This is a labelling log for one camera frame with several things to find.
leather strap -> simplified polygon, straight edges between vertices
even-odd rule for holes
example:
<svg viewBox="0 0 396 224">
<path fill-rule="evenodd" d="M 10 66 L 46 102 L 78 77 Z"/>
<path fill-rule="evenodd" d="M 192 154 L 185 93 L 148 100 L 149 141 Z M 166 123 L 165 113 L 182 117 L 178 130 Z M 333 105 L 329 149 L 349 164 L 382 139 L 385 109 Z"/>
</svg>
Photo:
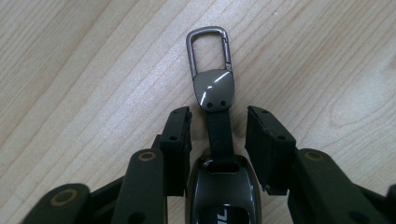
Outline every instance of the leather strap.
<svg viewBox="0 0 396 224">
<path fill-rule="evenodd" d="M 229 110 L 206 113 L 210 152 L 217 166 L 233 162 L 233 133 Z"/>
</svg>

carabiner clip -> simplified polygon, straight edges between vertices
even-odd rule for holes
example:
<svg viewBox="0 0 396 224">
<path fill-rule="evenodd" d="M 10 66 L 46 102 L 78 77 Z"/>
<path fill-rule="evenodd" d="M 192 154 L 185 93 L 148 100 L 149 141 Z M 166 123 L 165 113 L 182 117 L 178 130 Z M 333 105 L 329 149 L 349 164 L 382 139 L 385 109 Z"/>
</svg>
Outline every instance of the carabiner clip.
<svg viewBox="0 0 396 224">
<path fill-rule="evenodd" d="M 224 49 L 225 68 L 197 73 L 193 39 L 202 34 L 220 33 Z M 233 69 L 231 67 L 230 47 L 225 30 L 218 26 L 208 26 L 191 31 L 186 38 L 192 82 L 195 96 L 200 107 L 206 112 L 217 112 L 230 108 L 233 104 Z"/>
<path fill-rule="evenodd" d="M 223 49 L 224 49 L 225 69 L 229 72 L 233 71 L 233 69 L 231 68 L 231 55 L 230 55 L 230 47 L 228 45 L 227 32 L 225 32 L 225 30 L 219 26 L 207 26 L 207 27 L 203 27 L 203 28 L 199 28 L 199 29 L 191 31 L 187 35 L 187 38 L 186 38 L 187 53 L 189 54 L 189 62 L 190 62 L 192 79 L 194 79 L 195 76 L 197 75 L 194 50 L 192 48 L 192 41 L 197 35 L 208 34 L 208 33 L 220 33 L 221 34 L 222 45 L 223 45 Z"/>
</svg>

black key fob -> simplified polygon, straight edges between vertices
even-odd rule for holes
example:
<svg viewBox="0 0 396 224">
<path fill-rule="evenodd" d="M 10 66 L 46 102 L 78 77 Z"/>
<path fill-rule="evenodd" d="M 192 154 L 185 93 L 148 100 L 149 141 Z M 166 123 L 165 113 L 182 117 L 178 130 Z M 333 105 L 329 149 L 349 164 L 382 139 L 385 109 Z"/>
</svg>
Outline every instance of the black key fob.
<svg viewBox="0 0 396 224">
<path fill-rule="evenodd" d="M 186 223 L 261 223 L 260 191 L 245 157 L 235 155 L 227 167 L 216 167 L 210 156 L 197 160 L 189 182 Z"/>
</svg>

metal loop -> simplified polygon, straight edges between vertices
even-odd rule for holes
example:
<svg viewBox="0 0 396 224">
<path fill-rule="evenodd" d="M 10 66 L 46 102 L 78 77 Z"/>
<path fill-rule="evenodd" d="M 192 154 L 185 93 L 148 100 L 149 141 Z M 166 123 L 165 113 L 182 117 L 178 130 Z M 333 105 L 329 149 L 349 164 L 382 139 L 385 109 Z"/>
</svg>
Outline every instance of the metal loop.
<svg viewBox="0 0 396 224">
<path fill-rule="evenodd" d="M 202 35 L 202 34 L 208 34 L 208 33 L 220 33 L 221 34 L 222 45 L 223 45 L 223 49 L 224 49 L 225 69 L 230 72 L 233 71 L 233 69 L 231 67 L 230 47 L 228 45 L 227 32 L 225 32 L 225 30 L 219 26 L 207 26 L 207 27 L 203 27 L 203 28 L 199 28 L 199 29 L 191 31 L 187 35 L 187 38 L 186 38 L 187 52 L 189 54 L 189 62 L 190 62 L 192 79 L 194 79 L 195 76 L 197 75 L 194 50 L 192 48 L 192 41 L 196 36 Z"/>
</svg>

key fob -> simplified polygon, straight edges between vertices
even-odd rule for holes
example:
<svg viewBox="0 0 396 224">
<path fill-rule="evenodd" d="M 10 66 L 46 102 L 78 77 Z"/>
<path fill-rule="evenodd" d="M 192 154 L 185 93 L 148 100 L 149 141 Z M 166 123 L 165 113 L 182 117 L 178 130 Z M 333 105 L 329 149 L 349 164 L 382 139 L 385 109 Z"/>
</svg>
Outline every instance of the key fob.
<svg viewBox="0 0 396 224">
<path fill-rule="evenodd" d="M 245 157 L 234 155 L 227 168 L 216 168 L 210 156 L 196 161 L 189 181 L 186 223 L 261 223 L 260 191 Z"/>
</svg>

